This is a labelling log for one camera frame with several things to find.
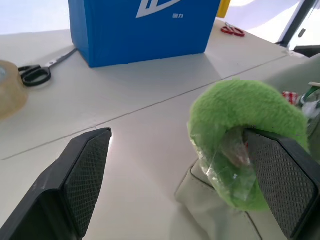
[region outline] blue box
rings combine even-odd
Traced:
[[[68,0],[71,35],[90,67],[199,54],[220,0]]]

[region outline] white table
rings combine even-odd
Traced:
[[[90,69],[77,52],[52,69],[50,86],[30,90],[26,106],[0,124],[0,160],[288,55],[253,35],[222,33],[222,26],[216,21],[205,54]],[[1,36],[0,57],[45,64],[71,45],[67,30]]]
[[[111,127],[103,185],[85,239],[205,239],[174,199],[197,157],[187,132],[191,104],[221,79],[261,80],[304,61],[249,34],[222,34],[220,25],[206,54],[97,69],[76,54],[54,69],[51,85],[31,91],[24,109],[0,124],[0,159],[6,159],[0,160],[0,226],[72,138]],[[63,34],[48,33],[52,39]],[[5,41],[10,38],[32,48],[31,34]],[[34,56],[39,63],[46,58],[39,52]]]

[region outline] yellow object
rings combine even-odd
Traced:
[[[221,0],[218,13],[216,15],[217,18],[224,19],[226,17],[230,2],[231,0]]]
[[[18,67],[8,61],[0,61],[0,120],[20,110],[27,102]]]

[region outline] green plush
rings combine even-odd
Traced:
[[[243,211],[264,210],[268,205],[251,171],[253,167],[235,166],[220,147],[228,131],[252,125],[292,138],[308,151],[303,113],[260,81],[233,79],[216,83],[193,104],[188,123],[190,139],[211,184],[230,206]]]

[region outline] clear tape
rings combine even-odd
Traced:
[[[214,126],[212,133],[223,131],[222,126]],[[193,127],[190,131],[202,171],[207,175],[212,186],[230,205],[252,201],[250,193],[257,180],[256,172],[250,162],[244,142],[244,128],[235,127],[224,131],[221,141],[214,146],[212,134],[208,128]]]

